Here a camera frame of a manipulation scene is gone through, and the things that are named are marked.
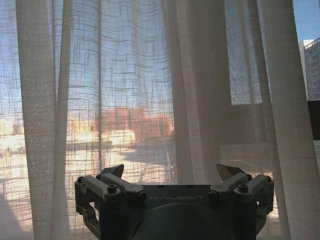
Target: sheer curtain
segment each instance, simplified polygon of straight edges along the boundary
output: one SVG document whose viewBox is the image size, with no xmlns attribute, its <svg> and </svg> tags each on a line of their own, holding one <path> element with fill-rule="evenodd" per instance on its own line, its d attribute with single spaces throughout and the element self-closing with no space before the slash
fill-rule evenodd
<svg viewBox="0 0 320 240">
<path fill-rule="evenodd" d="M 259 239 L 320 238 L 292 0 L 0 3 L 0 239 L 95 239 L 74 181 L 275 181 Z"/>
</svg>

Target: sky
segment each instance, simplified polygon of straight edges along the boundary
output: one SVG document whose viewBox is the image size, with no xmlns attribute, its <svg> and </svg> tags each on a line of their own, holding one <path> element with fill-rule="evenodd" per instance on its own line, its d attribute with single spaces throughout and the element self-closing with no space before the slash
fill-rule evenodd
<svg viewBox="0 0 320 240">
<path fill-rule="evenodd" d="M 294 14 L 295 14 L 295 23 L 297 29 L 298 41 L 306 39 L 317 39 L 320 38 L 320 7 L 319 0 L 293 0 Z M 17 113 L 21 113 L 21 90 L 20 90 L 20 76 L 19 76 L 19 58 L 18 58 L 18 48 L 17 48 L 17 34 L 16 34 L 16 22 L 11 20 L 16 19 L 16 14 L 14 12 L 14 1 L 5 1 L 5 4 L 0 7 L 0 114 L 3 112 L 8 112 L 10 110 L 11 115 L 16 115 Z M 157 46 L 159 49 L 165 48 L 165 46 L 161 45 L 161 42 L 158 42 Z M 162 71 L 164 67 L 164 63 L 157 62 L 156 68 L 159 71 Z M 134 72 L 131 68 L 126 69 L 126 72 Z M 148 71 L 145 73 L 145 79 L 149 80 L 152 76 L 149 75 Z M 130 86 L 120 86 L 121 88 L 130 89 Z M 159 89 L 165 89 L 164 86 L 159 86 Z M 152 94 L 157 93 L 157 89 L 152 89 Z M 155 94 L 155 96 L 167 96 L 170 98 L 171 92 L 162 92 L 160 94 Z M 116 101 L 114 99 L 113 102 L 118 104 L 122 104 L 121 101 Z M 163 99 L 154 98 L 154 103 L 161 102 Z"/>
<path fill-rule="evenodd" d="M 320 38 L 320 0 L 293 0 L 298 41 Z"/>
</svg>

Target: building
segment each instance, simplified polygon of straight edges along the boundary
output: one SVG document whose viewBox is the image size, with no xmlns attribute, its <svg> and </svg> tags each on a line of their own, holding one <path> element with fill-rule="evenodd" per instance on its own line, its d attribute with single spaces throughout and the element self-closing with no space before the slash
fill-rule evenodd
<svg viewBox="0 0 320 240">
<path fill-rule="evenodd" d="M 320 100 L 320 38 L 304 47 L 307 100 Z"/>
<path fill-rule="evenodd" d="M 99 125 L 96 116 L 95 130 Z M 149 114 L 144 107 L 115 107 L 101 114 L 101 131 L 113 133 L 133 131 L 135 140 L 162 138 L 174 135 L 172 117 L 166 114 Z"/>
<path fill-rule="evenodd" d="M 313 39 L 307 39 L 299 42 L 299 51 L 301 57 L 301 65 L 302 65 L 302 72 L 303 72 L 303 80 L 304 80 L 304 87 L 305 87 L 305 95 L 308 96 L 308 88 L 307 88 L 307 77 L 306 77 L 306 59 L 305 59 L 305 46 L 312 43 Z"/>
</svg>

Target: bolt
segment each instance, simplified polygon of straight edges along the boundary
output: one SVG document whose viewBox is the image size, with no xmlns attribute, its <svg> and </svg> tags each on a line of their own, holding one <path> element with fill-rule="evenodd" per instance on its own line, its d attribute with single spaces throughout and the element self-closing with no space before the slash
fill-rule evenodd
<svg viewBox="0 0 320 240">
<path fill-rule="evenodd" d="M 239 184 L 238 188 L 239 191 L 244 194 L 246 194 L 249 191 L 249 187 L 247 184 Z"/>
<path fill-rule="evenodd" d="M 117 187 L 114 184 L 111 184 L 108 186 L 107 191 L 109 194 L 114 194 L 117 191 Z"/>
<path fill-rule="evenodd" d="M 219 194 L 216 191 L 210 191 L 208 196 L 211 201 L 217 201 L 219 198 Z"/>
<path fill-rule="evenodd" d="M 147 194 L 144 191 L 140 191 L 138 197 L 141 201 L 145 201 L 147 199 Z"/>
<path fill-rule="evenodd" d="M 83 178 L 84 178 L 83 176 L 78 177 L 78 179 L 77 179 L 78 184 L 81 183 L 81 181 L 82 181 Z"/>
</svg>

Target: white curtain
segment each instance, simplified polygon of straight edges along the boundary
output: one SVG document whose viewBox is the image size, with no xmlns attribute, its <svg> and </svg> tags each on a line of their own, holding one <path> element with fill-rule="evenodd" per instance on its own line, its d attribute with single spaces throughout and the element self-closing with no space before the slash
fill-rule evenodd
<svg viewBox="0 0 320 240">
<path fill-rule="evenodd" d="M 0 239 L 95 239 L 74 181 L 275 181 L 258 239 L 320 239 L 292 0 L 3 0 Z"/>
</svg>

